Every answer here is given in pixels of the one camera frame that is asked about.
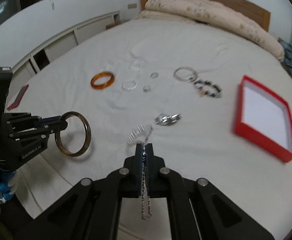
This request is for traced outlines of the blue gloved left hand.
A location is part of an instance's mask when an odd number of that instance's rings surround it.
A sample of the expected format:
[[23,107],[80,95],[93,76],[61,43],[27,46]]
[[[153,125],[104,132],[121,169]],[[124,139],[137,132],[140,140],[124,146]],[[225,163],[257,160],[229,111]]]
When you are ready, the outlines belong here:
[[17,172],[0,171],[0,204],[11,200],[17,190]]

